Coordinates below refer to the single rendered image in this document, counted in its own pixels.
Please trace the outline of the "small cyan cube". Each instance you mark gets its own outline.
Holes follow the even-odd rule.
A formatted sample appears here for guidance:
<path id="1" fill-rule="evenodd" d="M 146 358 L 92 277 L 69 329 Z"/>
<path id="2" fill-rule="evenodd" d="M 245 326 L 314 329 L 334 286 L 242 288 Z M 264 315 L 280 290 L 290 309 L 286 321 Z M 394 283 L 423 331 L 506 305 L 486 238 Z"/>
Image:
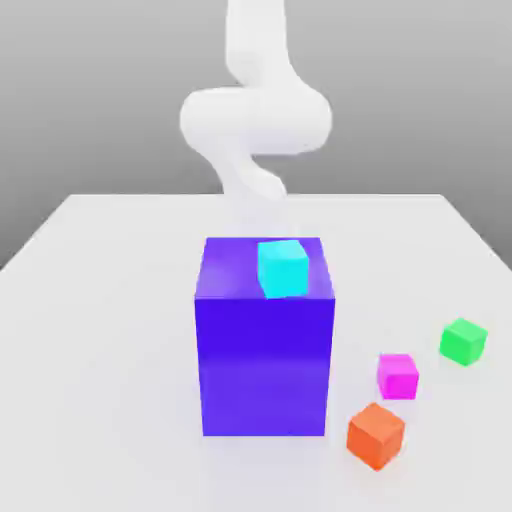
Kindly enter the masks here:
<path id="1" fill-rule="evenodd" d="M 259 242 L 257 277 L 267 299 L 307 295 L 309 257 L 296 239 Z"/>

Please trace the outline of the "small magenta cube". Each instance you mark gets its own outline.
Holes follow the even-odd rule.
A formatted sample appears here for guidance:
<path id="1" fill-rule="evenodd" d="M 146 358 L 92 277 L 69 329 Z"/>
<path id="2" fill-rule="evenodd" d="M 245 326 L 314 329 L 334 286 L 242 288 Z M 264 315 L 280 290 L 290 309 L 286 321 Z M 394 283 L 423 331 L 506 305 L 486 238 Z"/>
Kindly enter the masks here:
<path id="1" fill-rule="evenodd" d="M 383 399 L 414 400 L 418 382 L 419 371 L 409 354 L 379 355 L 377 384 Z"/>

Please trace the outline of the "small orange cube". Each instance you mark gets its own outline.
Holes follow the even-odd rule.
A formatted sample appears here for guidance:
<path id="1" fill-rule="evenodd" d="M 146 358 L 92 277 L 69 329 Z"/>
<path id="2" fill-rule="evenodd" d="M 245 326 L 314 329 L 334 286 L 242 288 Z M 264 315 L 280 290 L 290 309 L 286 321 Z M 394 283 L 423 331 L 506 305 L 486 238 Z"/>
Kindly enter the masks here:
<path id="1" fill-rule="evenodd" d="M 382 470 L 399 452 L 405 422 L 390 410 L 370 403 L 348 425 L 347 449 L 375 471 Z"/>

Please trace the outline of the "small green cube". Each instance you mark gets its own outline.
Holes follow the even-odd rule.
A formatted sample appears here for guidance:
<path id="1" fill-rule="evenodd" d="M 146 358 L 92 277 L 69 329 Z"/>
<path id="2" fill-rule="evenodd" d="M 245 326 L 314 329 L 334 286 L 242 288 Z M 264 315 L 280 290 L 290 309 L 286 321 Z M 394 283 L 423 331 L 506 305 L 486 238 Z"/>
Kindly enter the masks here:
<path id="1" fill-rule="evenodd" d="M 458 318 L 443 330 L 440 353 L 460 365 L 469 366 L 480 359 L 487 336 L 486 329 Z"/>

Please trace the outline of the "large purple box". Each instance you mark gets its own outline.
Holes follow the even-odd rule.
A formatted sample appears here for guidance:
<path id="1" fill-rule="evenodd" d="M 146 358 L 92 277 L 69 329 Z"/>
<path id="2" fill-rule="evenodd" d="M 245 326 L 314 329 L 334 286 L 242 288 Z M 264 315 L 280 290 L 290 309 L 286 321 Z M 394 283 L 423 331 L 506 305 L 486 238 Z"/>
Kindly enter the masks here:
<path id="1" fill-rule="evenodd" d="M 257 238 L 209 237 L 194 296 L 202 428 L 206 436 L 321 436 L 335 293 L 319 238 L 308 293 L 268 299 Z"/>

